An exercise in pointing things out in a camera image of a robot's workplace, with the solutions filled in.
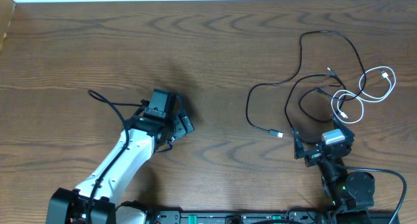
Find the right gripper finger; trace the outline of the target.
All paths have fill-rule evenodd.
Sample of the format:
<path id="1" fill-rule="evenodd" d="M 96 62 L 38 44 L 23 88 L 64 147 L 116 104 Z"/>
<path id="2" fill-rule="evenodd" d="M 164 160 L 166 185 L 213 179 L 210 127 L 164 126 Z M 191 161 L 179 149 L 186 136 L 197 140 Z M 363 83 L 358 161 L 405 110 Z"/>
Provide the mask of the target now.
<path id="1" fill-rule="evenodd" d="M 293 139 L 294 139 L 294 158 L 300 159 L 305 156 L 304 144 L 300 137 L 299 131 L 293 128 Z"/>
<path id="2" fill-rule="evenodd" d="M 332 123 L 334 125 L 334 128 L 336 130 L 341 130 L 342 134 L 345 136 L 345 138 L 353 138 L 354 133 L 348 129 L 338 118 L 336 115 L 331 115 Z"/>

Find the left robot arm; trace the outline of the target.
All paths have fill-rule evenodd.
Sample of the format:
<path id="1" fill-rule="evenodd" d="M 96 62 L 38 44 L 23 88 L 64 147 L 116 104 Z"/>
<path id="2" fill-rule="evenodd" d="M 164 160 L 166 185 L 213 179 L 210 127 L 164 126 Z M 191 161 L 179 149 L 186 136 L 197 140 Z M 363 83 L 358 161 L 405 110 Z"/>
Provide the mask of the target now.
<path id="1" fill-rule="evenodd" d="M 139 168 L 157 152 L 194 131 L 182 98 L 155 89 L 137 111 L 121 119 L 122 132 L 112 151 L 73 190 L 59 188 L 49 201 L 47 223 L 150 223 L 143 208 L 118 203 Z"/>

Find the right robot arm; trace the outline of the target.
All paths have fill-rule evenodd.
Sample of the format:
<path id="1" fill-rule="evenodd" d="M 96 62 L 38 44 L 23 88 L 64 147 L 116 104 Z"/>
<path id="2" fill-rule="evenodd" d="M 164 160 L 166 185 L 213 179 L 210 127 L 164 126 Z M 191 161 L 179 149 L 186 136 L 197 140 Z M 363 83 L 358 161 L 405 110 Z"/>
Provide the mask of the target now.
<path id="1" fill-rule="evenodd" d="M 306 150 L 299 131 L 293 128 L 294 157 L 303 158 L 306 167 L 317 166 L 323 190 L 336 207 L 323 216 L 327 223 L 337 223 L 338 215 L 363 212 L 374 205 L 375 178 L 368 172 L 348 172 L 342 160 L 352 150 L 354 133 L 332 115 L 334 129 L 325 132 L 313 149 Z"/>

